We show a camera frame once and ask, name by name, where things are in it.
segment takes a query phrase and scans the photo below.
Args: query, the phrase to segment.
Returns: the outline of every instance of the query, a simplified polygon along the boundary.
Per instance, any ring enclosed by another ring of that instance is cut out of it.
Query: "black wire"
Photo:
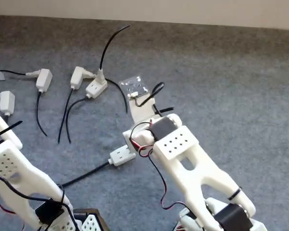
[[[93,173],[99,171],[100,169],[104,168],[104,167],[107,166],[107,165],[109,165],[109,162],[108,162],[108,161],[106,161],[106,162],[103,163],[102,165],[96,167],[95,169],[91,170],[90,172],[87,172],[87,173],[85,173],[85,174],[83,174],[83,175],[81,175],[81,176],[79,176],[79,177],[77,177],[77,178],[75,178],[75,179],[73,179],[73,180],[70,180],[69,182],[66,182],[66,183],[62,184],[62,187],[66,188],[66,187],[68,187],[68,186],[71,186],[72,184],[74,184],[74,183],[76,183],[76,182],[78,182],[78,181],[80,181],[80,180],[85,179],[86,177],[92,175]]]
[[[107,50],[109,44],[111,43],[111,41],[114,39],[114,37],[115,37],[118,33],[120,33],[122,30],[125,30],[126,28],[128,28],[128,27],[130,27],[130,26],[131,26],[131,25],[126,25],[126,26],[122,27],[121,29],[117,30],[117,31],[110,37],[110,39],[108,40],[108,43],[106,44],[106,46],[105,46],[105,48],[104,48],[104,50],[103,50],[103,54],[102,54],[102,58],[101,58],[101,62],[100,62],[100,70],[101,70],[102,67],[103,67],[104,56],[105,56],[106,50]]]
[[[167,107],[167,108],[161,109],[159,112],[164,113],[164,112],[172,111],[173,109],[174,107]]]
[[[5,123],[8,123],[8,121],[9,121],[9,116],[8,116],[8,115],[5,115],[3,119],[4,119]]]
[[[19,73],[19,72],[15,72],[15,71],[9,71],[9,70],[0,70],[1,72],[7,72],[7,73],[12,73],[15,75],[19,75],[19,76],[25,76],[25,73]]]
[[[135,105],[137,107],[142,107],[143,105],[145,105],[150,99],[152,99],[154,96],[156,96],[165,86],[164,82],[160,82],[158,84],[155,85],[155,87],[152,90],[152,93],[149,95],[148,98],[146,98],[141,104],[137,103],[137,100],[135,98]]]
[[[52,204],[56,204],[56,205],[61,205],[61,206],[64,206],[67,211],[68,211],[68,214],[70,215],[71,219],[72,219],[72,222],[75,226],[75,229],[77,231],[80,231],[78,226],[77,226],[77,223],[75,221],[75,218],[73,216],[73,213],[71,211],[71,209],[68,207],[67,204],[65,203],[62,203],[60,201],[54,201],[54,200],[49,200],[49,199],[44,199],[44,198],[39,198],[39,197],[32,197],[32,196],[27,196],[25,194],[22,194],[21,192],[19,192],[16,188],[14,188],[5,178],[3,178],[2,176],[0,176],[0,180],[5,183],[5,185],[10,189],[12,190],[15,194],[17,194],[18,196],[22,197],[22,198],[25,198],[27,200],[32,200],[32,201],[42,201],[42,202],[48,202],[48,203],[52,203]]]
[[[2,130],[2,131],[0,132],[0,136],[1,136],[2,134],[4,134],[5,132],[13,129],[14,127],[17,127],[17,126],[20,125],[22,122],[23,122],[23,121],[20,120],[20,121],[18,121],[17,123],[14,123],[13,125],[9,126],[7,129]]]
[[[84,98],[82,98],[80,100],[77,100],[77,101],[73,102],[72,105],[68,108],[68,111],[67,111],[67,114],[66,114],[66,132],[67,132],[67,137],[68,137],[69,143],[72,143],[71,137],[69,135],[69,129],[68,129],[68,116],[69,116],[69,113],[70,113],[70,111],[71,111],[73,106],[75,106],[76,104],[78,104],[78,103],[80,103],[82,101],[88,100],[88,99],[89,98],[86,96],[86,97],[84,97]]]
[[[165,210],[168,210],[168,209],[171,209],[174,205],[183,205],[184,207],[186,207],[186,208],[195,216],[195,214],[191,211],[191,209],[190,209],[185,203],[183,203],[183,202],[181,202],[181,201],[177,201],[177,202],[175,202],[175,203],[173,203],[173,204],[171,204],[170,206],[167,206],[167,207],[164,206],[163,200],[164,200],[164,198],[165,198],[165,196],[166,196],[166,193],[167,193],[167,184],[166,184],[166,181],[165,181],[163,175],[161,174],[159,168],[155,165],[155,163],[153,162],[153,160],[152,160],[151,157],[150,157],[150,155],[152,154],[152,152],[153,152],[153,149],[151,149],[151,150],[149,151],[148,158],[149,158],[150,162],[152,163],[152,165],[154,166],[154,168],[156,169],[156,171],[158,172],[158,174],[159,174],[159,176],[160,176],[160,178],[162,179],[163,184],[164,184],[164,194],[163,194],[163,196],[162,196],[162,198],[161,198],[161,200],[160,200],[160,204],[162,205],[162,208],[165,209]]]
[[[38,98],[37,98],[37,104],[36,104],[36,107],[35,107],[35,119],[36,119],[36,121],[38,123],[38,126],[39,126],[40,130],[43,132],[43,134],[45,136],[47,136],[46,132],[43,130],[42,126],[39,123],[39,100],[40,100],[41,94],[42,94],[42,92],[39,91]]]
[[[106,79],[108,82],[114,84],[114,85],[119,89],[119,91],[121,92],[121,94],[122,94],[122,96],[123,96],[123,99],[124,99],[126,113],[128,113],[128,112],[129,112],[129,107],[128,107],[128,104],[127,104],[127,100],[126,100],[125,95],[124,95],[124,92],[123,92],[123,90],[121,89],[121,87],[119,86],[119,84],[116,83],[116,82],[114,82],[114,81],[112,81],[112,80],[110,80],[110,79],[108,79],[108,78],[105,78],[105,79]]]
[[[60,143],[62,128],[63,128],[64,119],[65,119],[65,117],[66,117],[66,111],[67,111],[67,107],[68,107],[68,102],[69,102],[69,100],[70,100],[70,98],[71,98],[71,96],[72,96],[73,91],[74,91],[74,89],[71,88],[71,91],[69,92],[69,95],[68,95],[68,98],[67,98],[67,101],[66,101],[66,107],[65,107],[65,109],[64,109],[64,113],[63,113],[63,117],[62,117],[60,129],[59,129],[58,143]]]
[[[63,204],[63,201],[64,201],[64,196],[65,196],[65,194],[66,194],[66,192],[65,192],[65,189],[63,188],[63,186],[62,185],[58,185],[59,187],[60,187],[60,189],[62,190],[62,197],[61,197],[61,203]],[[53,219],[52,221],[51,221],[51,223],[47,226],[47,228],[46,229],[44,229],[44,231],[47,231],[49,228],[50,228],[50,226],[52,225],[52,223],[54,222],[54,220],[56,220],[57,218],[55,218],[55,219]]]
[[[162,113],[158,110],[155,104],[153,104],[153,108],[155,109],[156,114],[158,114],[160,117],[163,117]]]
[[[135,128],[138,127],[138,126],[141,125],[141,124],[151,124],[151,123],[150,123],[150,122],[140,122],[139,124],[135,125],[135,126],[133,127],[133,129],[131,130],[130,140],[131,140],[131,136],[133,135],[133,132],[134,132]]]

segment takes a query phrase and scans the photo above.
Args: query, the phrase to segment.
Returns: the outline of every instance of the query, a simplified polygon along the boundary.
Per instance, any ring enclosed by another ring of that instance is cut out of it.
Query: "white wall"
[[[0,14],[289,29],[289,0],[0,0]]]

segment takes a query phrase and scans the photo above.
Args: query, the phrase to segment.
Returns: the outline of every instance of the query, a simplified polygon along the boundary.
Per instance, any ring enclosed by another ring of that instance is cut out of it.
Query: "metal plate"
[[[149,93],[148,87],[143,83],[140,76],[121,81],[120,86],[129,99],[138,98]]]

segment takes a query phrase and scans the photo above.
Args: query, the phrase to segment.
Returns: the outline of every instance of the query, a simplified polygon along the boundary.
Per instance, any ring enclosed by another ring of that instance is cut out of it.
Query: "hole pattern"
[[[13,162],[13,156],[9,154],[0,155],[0,175],[10,178],[17,172],[17,165]]]
[[[158,149],[162,152],[161,154],[170,160],[184,153],[197,143],[198,140],[190,130],[186,126],[182,126],[164,139],[159,140],[157,145]]]
[[[83,231],[101,231],[95,215],[89,215],[82,225]]]

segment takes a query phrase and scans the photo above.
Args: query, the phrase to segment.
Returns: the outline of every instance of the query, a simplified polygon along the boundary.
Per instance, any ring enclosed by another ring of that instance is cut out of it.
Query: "plug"
[[[120,166],[134,159],[135,157],[136,157],[136,154],[131,153],[128,146],[124,145],[114,150],[112,153],[110,153],[110,158],[108,159],[108,162],[111,165]]]
[[[40,71],[41,70],[37,70],[37,71],[34,71],[34,72],[27,72],[26,76],[32,77],[32,78],[37,78],[37,77],[39,77]]]
[[[84,78],[95,78],[96,75],[83,67],[76,66],[71,78],[71,88],[78,90]]]
[[[99,69],[97,77],[86,88],[88,98],[96,98],[107,88],[107,81],[104,77],[103,70]]]
[[[3,91],[0,93],[0,111],[5,116],[10,116],[15,109],[15,95],[10,91]]]
[[[41,69],[36,86],[39,89],[39,92],[43,93],[48,90],[50,82],[52,81],[53,75],[49,69]]]

